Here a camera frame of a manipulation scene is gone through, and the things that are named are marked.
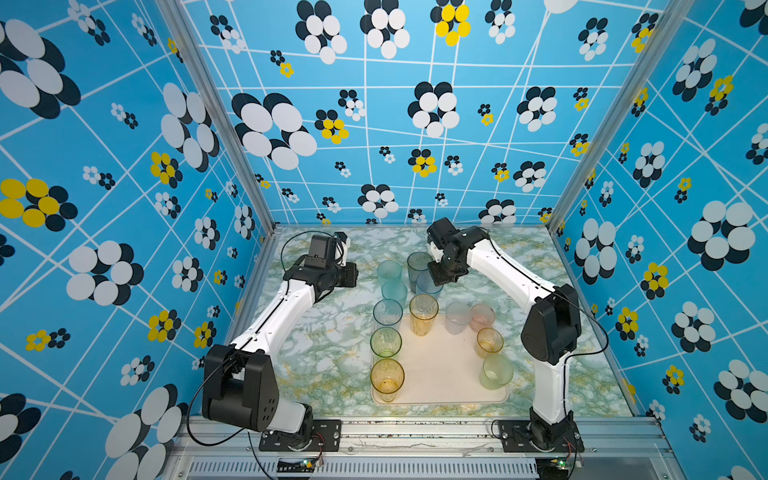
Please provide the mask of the short clear dimpled cup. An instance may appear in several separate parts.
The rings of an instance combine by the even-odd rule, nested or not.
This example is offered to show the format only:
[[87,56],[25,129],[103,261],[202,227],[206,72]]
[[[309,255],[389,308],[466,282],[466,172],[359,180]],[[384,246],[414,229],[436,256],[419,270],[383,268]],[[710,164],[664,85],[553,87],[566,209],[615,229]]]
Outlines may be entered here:
[[446,331],[451,335],[459,335],[471,321],[471,308],[463,302],[452,302],[447,306],[445,315]]

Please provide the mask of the green tall glass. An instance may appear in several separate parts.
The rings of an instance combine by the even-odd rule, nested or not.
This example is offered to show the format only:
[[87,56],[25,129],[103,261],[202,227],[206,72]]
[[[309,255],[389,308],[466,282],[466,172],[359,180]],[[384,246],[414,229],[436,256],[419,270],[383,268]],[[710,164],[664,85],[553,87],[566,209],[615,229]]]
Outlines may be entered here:
[[373,362],[395,359],[402,349],[401,334],[396,328],[381,327],[376,329],[369,340]]

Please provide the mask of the short pink dimpled cup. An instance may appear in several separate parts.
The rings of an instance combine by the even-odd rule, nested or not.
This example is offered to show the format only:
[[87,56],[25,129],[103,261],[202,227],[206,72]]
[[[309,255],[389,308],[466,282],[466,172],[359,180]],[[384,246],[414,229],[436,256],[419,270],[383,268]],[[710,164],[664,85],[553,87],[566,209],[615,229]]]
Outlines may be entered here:
[[485,304],[476,304],[470,308],[470,328],[479,332],[485,328],[491,328],[496,320],[495,310]]

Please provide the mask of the short green cup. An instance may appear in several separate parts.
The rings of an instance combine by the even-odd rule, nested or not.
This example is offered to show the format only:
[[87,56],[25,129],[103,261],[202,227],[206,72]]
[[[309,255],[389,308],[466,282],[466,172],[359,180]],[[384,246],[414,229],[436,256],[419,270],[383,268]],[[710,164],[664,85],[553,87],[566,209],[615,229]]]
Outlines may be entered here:
[[491,354],[484,359],[479,374],[480,384],[487,390],[497,390],[508,385],[515,374],[515,365],[506,356]]

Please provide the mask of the teal dimpled tall cup front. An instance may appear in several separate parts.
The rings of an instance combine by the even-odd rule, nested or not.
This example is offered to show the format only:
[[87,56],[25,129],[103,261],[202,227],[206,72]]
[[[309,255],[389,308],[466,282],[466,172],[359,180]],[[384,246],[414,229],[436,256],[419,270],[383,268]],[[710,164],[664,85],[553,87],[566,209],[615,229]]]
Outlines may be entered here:
[[403,309],[407,307],[409,287],[402,280],[390,280],[381,286],[384,299],[396,301]]

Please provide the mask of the short yellow cup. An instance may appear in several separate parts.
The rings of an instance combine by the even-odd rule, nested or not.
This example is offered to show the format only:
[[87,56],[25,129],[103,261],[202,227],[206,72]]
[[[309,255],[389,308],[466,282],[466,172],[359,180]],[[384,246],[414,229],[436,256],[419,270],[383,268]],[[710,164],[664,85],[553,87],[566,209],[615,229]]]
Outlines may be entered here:
[[498,354],[504,347],[503,335],[494,328],[483,328],[477,332],[475,353],[480,358]]

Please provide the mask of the aluminium corner post right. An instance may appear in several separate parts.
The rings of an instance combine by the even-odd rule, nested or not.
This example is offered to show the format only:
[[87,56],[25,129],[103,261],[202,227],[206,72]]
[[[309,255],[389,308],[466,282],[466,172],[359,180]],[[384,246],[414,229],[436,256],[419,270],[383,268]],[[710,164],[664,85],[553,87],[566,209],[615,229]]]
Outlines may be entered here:
[[661,14],[653,38],[639,55],[599,125],[595,139],[591,142],[588,152],[574,170],[558,203],[554,207],[552,217],[547,224],[547,229],[550,233],[555,232],[572,208],[587,175],[596,167],[605,149],[616,135],[637,93],[653,73],[694,3],[694,0],[683,0],[670,1],[667,4],[667,7]]

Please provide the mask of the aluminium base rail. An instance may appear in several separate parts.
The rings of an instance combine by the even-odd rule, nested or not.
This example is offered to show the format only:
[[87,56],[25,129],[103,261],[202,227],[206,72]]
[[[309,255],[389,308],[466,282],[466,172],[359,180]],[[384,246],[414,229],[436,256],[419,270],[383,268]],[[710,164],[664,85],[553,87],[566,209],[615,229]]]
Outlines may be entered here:
[[231,434],[194,419],[165,479],[682,479],[658,421],[581,418],[576,434],[535,448],[522,418],[342,417],[293,451],[272,434]]

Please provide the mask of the blue clear tall glass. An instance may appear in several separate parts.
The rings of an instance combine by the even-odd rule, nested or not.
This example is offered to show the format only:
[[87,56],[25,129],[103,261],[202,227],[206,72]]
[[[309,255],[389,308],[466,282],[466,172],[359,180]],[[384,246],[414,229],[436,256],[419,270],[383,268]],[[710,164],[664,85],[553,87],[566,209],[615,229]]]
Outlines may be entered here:
[[374,321],[381,327],[396,327],[403,317],[403,307],[393,299],[382,299],[373,307]]

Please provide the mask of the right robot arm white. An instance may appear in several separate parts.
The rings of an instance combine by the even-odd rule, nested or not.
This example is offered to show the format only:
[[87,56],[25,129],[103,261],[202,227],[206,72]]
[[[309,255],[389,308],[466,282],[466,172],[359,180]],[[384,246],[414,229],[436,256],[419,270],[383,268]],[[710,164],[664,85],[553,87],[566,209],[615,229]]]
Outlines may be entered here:
[[549,451],[575,433],[568,405],[570,365],[582,333],[576,290],[557,286],[502,250],[483,228],[456,228],[441,218],[427,229],[432,261],[428,271],[438,285],[455,283],[472,270],[500,287],[526,314],[521,342],[533,358],[535,392],[530,409],[532,443]]

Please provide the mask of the blue tall dimpled cup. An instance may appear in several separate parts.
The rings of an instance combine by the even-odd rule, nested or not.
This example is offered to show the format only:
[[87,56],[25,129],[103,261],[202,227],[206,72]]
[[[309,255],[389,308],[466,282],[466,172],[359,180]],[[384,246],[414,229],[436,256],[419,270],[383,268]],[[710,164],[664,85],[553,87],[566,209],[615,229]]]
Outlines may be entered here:
[[416,280],[416,294],[417,295],[429,295],[437,299],[443,287],[439,286],[433,280],[429,271],[425,271],[419,274]]

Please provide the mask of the yellow tall glass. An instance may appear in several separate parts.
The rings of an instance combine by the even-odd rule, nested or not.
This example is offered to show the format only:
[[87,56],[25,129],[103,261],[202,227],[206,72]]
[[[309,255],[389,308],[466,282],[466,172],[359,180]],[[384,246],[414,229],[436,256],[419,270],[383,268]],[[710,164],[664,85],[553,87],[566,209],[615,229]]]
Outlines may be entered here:
[[439,313],[439,303],[431,295],[418,294],[411,299],[409,312],[412,332],[417,336],[425,336]]
[[384,358],[373,365],[369,378],[373,395],[382,402],[390,403],[404,385],[405,371],[397,360]]

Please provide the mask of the grey tall glass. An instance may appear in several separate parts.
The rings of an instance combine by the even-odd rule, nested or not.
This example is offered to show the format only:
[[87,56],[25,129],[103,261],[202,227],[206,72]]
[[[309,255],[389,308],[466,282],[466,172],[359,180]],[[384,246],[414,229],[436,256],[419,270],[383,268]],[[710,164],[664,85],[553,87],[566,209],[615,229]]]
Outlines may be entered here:
[[412,293],[416,293],[417,280],[422,273],[428,271],[428,264],[432,260],[431,254],[423,251],[413,252],[407,257],[409,286]]

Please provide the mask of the teal dimpled tall cup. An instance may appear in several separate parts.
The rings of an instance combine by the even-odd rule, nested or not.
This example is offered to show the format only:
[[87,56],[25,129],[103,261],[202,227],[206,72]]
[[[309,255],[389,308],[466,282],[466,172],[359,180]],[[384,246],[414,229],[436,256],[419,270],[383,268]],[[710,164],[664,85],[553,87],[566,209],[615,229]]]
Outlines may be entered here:
[[407,307],[409,287],[402,280],[390,280],[381,286],[384,299],[396,301],[403,309]]
[[402,265],[394,260],[383,261],[378,265],[376,272],[380,285],[402,279]]

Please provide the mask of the yellow tall glass front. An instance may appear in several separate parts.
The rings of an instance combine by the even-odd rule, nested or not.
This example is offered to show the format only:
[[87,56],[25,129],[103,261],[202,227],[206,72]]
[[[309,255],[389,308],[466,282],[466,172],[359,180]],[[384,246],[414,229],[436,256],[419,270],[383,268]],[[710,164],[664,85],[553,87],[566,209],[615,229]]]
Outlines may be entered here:
[[373,395],[382,402],[390,403],[404,385],[405,371],[397,360],[384,358],[373,365],[369,378]]

